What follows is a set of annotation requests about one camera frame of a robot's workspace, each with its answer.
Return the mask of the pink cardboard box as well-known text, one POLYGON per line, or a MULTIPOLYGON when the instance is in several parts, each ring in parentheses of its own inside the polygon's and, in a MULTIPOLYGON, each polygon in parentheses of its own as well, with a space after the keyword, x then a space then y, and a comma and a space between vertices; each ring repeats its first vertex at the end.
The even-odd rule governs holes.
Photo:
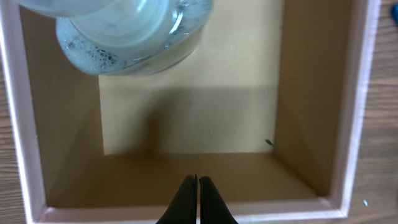
POLYGON ((349 214, 379 1, 174 1, 158 54, 1 2, 27 223, 155 223, 182 183, 239 223, 349 214))

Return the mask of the clear soap pump bottle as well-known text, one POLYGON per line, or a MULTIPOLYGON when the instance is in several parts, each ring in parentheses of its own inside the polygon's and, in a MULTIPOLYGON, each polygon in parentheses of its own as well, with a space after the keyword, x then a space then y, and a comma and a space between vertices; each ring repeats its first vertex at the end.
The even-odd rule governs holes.
POLYGON ((90 75, 150 75, 197 46, 212 0, 18 0, 55 18, 66 58, 90 75))

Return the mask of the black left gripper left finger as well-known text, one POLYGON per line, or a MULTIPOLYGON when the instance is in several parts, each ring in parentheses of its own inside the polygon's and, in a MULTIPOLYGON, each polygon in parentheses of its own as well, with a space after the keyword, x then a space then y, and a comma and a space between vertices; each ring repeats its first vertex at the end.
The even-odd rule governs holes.
POLYGON ((186 176, 167 210, 156 224, 196 224, 197 192, 197 175, 186 176))

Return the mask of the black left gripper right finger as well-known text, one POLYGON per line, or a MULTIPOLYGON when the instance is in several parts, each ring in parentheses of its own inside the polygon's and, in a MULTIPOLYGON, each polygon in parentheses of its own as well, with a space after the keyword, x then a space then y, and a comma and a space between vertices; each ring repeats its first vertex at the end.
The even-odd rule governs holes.
POLYGON ((200 178, 200 223, 238 224, 208 176, 200 178))

